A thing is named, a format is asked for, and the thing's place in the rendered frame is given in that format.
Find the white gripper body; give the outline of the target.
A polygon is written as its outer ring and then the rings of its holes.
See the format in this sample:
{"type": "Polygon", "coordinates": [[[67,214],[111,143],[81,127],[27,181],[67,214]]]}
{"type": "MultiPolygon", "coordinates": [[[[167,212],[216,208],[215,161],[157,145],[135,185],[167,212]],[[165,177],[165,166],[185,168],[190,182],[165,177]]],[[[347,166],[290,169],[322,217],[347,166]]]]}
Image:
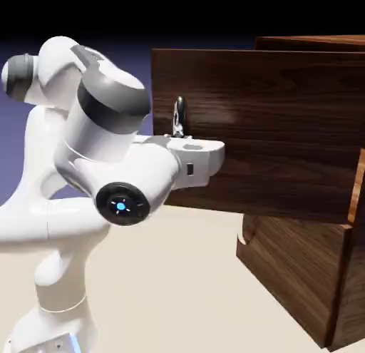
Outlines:
{"type": "Polygon", "coordinates": [[[186,167],[187,175],[215,175],[225,160],[225,144],[218,140],[202,140],[191,135],[177,138],[164,135],[168,148],[174,152],[186,167]]]}

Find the curved shiny metal handle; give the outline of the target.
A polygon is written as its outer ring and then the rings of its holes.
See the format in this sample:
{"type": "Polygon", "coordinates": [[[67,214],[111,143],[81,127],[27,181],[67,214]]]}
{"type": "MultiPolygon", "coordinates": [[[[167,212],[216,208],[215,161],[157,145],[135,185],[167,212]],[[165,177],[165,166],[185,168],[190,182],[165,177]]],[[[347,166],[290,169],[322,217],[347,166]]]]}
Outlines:
{"type": "Polygon", "coordinates": [[[174,103],[172,137],[184,138],[187,135],[187,113],[185,99],[178,96],[174,103]]]}

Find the large dark wood door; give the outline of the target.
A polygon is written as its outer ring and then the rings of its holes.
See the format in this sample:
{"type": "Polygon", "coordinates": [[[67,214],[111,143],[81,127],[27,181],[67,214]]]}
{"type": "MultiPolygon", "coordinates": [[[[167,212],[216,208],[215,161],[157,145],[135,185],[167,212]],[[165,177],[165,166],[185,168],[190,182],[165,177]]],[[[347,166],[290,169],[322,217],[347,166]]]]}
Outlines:
{"type": "Polygon", "coordinates": [[[365,148],[365,53],[155,49],[153,130],[221,140],[225,161],[189,208],[345,223],[365,148]]]}

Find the small dark wood door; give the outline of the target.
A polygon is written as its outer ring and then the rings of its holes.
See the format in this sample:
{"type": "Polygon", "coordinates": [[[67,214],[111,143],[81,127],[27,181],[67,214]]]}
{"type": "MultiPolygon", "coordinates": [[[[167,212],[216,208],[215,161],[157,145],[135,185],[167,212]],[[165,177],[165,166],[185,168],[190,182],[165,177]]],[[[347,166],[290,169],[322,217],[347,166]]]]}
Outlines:
{"type": "Polygon", "coordinates": [[[236,256],[321,347],[338,315],[352,227],[245,214],[236,256]]]}

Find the dark wood cabinet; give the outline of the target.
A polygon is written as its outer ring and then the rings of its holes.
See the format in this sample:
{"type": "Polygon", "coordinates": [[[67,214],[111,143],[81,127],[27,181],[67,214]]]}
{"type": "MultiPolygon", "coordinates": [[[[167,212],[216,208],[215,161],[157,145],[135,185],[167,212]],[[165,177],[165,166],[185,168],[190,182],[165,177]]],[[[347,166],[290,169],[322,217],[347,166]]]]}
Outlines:
{"type": "Polygon", "coordinates": [[[365,339],[365,147],[361,149],[349,208],[352,227],[330,352],[365,339]]]}

